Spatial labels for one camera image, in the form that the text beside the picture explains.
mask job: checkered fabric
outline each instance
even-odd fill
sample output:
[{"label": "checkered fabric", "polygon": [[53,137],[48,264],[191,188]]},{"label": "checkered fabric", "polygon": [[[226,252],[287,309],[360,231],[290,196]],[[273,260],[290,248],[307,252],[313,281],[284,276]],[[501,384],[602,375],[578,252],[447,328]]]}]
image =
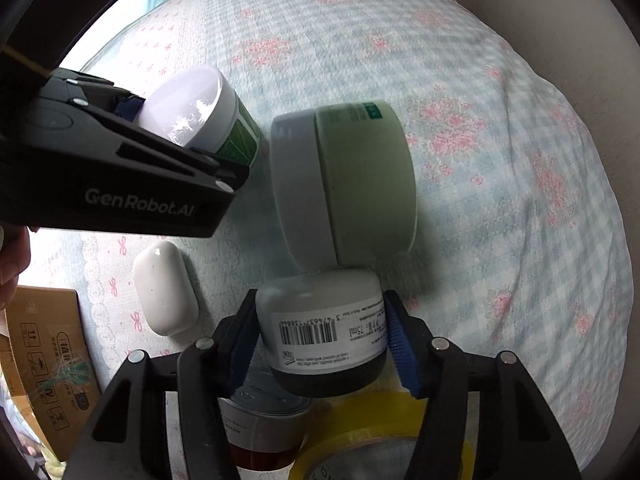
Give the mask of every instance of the checkered fabric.
[{"label": "checkered fabric", "polygon": [[[270,186],[271,120],[384,99],[411,149],[418,232],[410,254],[374,270],[435,335],[465,351],[516,352],[585,466],[613,415],[633,290],[616,199],[564,96],[454,0],[170,0],[85,70],[145,96],[198,64],[225,73],[264,134],[214,237],[174,239],[200,300],[198,326],[162,338],[143,319],[131,264],[156,238],[34,236],[22,280],[79,291],[101,383],[127,351],[177,351],[233,313],[249,287],[297,273]],[[177,433],[175,418],[169,426]]]}]

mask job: yellow tape roll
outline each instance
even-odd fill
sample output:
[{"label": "yellow tape roll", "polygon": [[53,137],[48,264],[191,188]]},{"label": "yellow tape roll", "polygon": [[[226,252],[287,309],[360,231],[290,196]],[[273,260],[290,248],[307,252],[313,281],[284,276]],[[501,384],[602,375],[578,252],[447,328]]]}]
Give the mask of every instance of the yellow tape roll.
[{"label": "yellow tape roll", "polygon": [[[289,480],[310,480],[312,471],[338,452],[384,440],[416,439],[426,404],[426,400],[416,400],[405,392],[377,392],[315,412]],[[465,442],[460,480],[471,479],[473,464],[473,449]]]}]

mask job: green label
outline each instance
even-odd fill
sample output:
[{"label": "green label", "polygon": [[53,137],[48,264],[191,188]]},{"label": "green label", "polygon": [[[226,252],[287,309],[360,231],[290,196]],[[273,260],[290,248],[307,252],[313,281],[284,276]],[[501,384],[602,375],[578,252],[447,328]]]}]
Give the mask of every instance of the green label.
[{"label": "green label", "polygon": [[240,115],[242,115],[242,118],[246,121],[248,126],[254,131],[255,136],[260,137],[260,127],[254,121],[254,118],[251,117],[251,115],[249,115],[249,112],[246,111],[246,108],[244,107],[244,103],[240,100],[240,98],[238,98],[238,109],[240,110]]},{"label": "green label", "polygon": [[231,128],[231,132],[224,144],[220,146],[220,149],[216,153],[248,166],[251,164],[251,161],[254,160],[257,149],[258,143],[255,141],[254,136],[252,136],[240,119],[238,119],[234,127]]},{"label": "green label", "polygon": [[380,113],[380,109],[376,106],[375,103],[363,103],[364,109],[367,111],[369,115],[369,119],[382,119],[382,114]]}]

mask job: human hand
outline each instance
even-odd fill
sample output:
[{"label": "human hand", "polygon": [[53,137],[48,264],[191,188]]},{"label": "human hand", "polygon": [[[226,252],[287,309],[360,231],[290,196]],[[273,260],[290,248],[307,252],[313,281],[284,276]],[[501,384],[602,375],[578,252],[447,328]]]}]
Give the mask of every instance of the human hand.
[{"label": "human hand", "polygon": [[26,227],[17,228],[17,237],[4,234],[0,250],[0,310],[14,298],[18,286],[18,275],[31,263],[29,231]]}]

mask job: barcode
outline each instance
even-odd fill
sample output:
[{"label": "barcode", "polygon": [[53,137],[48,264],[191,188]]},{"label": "barcode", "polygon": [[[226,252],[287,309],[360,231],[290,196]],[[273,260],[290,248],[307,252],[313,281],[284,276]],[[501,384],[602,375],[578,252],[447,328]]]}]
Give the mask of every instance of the barcode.
[{"label": "barcode", "polygon": [[286,325],[281,322],[280,336],[283,345],[318,345],[338,341],[334,319],[306,325]]}]

